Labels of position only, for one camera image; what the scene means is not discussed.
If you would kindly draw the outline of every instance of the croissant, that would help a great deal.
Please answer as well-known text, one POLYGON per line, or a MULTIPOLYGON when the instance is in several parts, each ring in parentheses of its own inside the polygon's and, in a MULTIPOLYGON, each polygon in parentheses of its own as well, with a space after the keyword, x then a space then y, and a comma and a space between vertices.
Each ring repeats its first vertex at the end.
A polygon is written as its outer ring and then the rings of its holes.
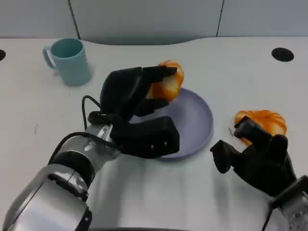
POLYGON ((152 83, 146 96, 147 99, 166 99, 169 102, 174 100, 181 89, 184 80, 184 72, 180 64, 174 60, 167 60, 159 65, 177 67, 177 72, 169 77, 165 77, 162 82, 152 83))
MULTIPOLYGON (((252 111, 239 111, 235 115, 235 124, 240 122, 244 117, 248 116, 253 121, 257 122, 264 130, 269 132, 271 135, 285 135, 287 132, 287 126, 284 118, 277 112, 271 112, 269 110, 252 110, 252 111)), ((250 145, 251 142, 247 139, 242 139, 247 145, 250 145)))

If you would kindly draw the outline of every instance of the gray wall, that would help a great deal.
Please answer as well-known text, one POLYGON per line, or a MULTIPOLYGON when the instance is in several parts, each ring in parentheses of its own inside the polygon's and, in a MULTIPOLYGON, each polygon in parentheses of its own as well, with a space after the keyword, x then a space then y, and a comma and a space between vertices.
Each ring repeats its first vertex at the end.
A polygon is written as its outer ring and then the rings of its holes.
POLYGON ((308 36, 308 0, 225 0, 218 36, 308 36))
POLYGON ((0 0, 0 38, 77 37, 67 0, 0 0))
POLYGON ((217 35, 308 36, 307 11, 308 0, 0 0, 0 38, 170 44, 217 35))
POLYGON ((71 0, 80 36, 105 44, 170 44, 217 33, 222 0, 71 0))

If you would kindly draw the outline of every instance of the mug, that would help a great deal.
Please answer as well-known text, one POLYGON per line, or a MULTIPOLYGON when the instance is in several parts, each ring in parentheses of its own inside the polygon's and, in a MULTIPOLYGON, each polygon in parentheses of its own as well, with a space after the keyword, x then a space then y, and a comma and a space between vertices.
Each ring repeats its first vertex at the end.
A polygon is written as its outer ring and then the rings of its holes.
POLYGON ((68 86, 80 86, 91 79, 85 48, 78 39, 64 38, 56 41, 51 47, 43 48, 43 56, 47 65, 58 70, 68 86), (48 50, 55 65, 48 56, 48 50))

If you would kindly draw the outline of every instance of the purple plate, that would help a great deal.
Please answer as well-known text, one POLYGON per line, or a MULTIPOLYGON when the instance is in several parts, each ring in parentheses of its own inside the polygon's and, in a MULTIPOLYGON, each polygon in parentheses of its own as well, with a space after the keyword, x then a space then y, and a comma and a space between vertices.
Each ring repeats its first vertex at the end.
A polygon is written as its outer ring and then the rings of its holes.
POLYGON ((180 133, 180 150, 162 159, 183 158, 196 153, 208 143, 213 133, 213 114, 207 103, 196 93, 182 88, 178 97, 167 107, 151 115, 134 116, 132 123, 170 116, 180 133))

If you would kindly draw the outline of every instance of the white table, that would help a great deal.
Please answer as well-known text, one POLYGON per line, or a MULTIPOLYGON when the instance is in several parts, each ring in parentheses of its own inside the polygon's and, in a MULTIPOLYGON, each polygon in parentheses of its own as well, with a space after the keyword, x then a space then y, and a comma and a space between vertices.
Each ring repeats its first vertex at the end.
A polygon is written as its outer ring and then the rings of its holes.
MULTIPOLYGON (((308 174, 308 38, 206 38, 169 46, 105 46, 84 42, 90 83, 67 87, 42 58, 55 39, 0 39, 0 222, 12 200, 43 167, 57 143, 82 131, 81 98, 99 98, 112 70, 175 59, 183 86, 214 114, 214 136, 198 155, 166 163, 121 156, 107 163, 90 189, 92 227, 166 227, 192 231, 259 231, 268 197, 229 171, 219 174, 209 148, 219 139, 242 150, 228 127, 241 109, 270 109, 288 125, 298 176, 308 174), (274 60, 285 47, 293 61, 274 60)), ((87 111, 96 109, 87 103, 87 111)))

